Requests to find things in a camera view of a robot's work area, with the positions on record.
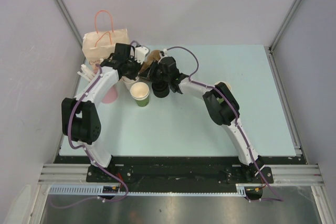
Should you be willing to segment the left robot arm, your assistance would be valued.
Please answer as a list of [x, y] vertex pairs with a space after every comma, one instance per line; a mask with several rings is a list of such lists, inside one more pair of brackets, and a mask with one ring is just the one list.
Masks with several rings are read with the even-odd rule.
[[105, 182], [115, 178], [116, 169], [109, 165], [112, 155], [100, 139], [101, 122], [97, 108], [107, 92], [122, 77], [134, 80], [150, 50], [145, 46], [117, 43], [114, 52], [96, 64], [94, 78], [74, 98], [61, 103], [62, 132], [72, 149], [83, 149], [91, 163], [99, 167], [98, 176]]

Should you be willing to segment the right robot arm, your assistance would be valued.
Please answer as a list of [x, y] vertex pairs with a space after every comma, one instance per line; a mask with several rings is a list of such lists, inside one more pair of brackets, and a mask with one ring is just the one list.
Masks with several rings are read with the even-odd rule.
[[259, 179], [265, 165], [243, 129], [239, 104], [228, 86], [223, 82], [209, 86], [193, 81], [178, 70], [175, 59], [170, 56], [150, 56], [148, 64], [148, 79], [153, 83], [163, 82], [172, 92], [188, 94], [204, 101], [212, 121], [224, 128], [235, 146], [243, 167], [243, 179], [249, 183]]

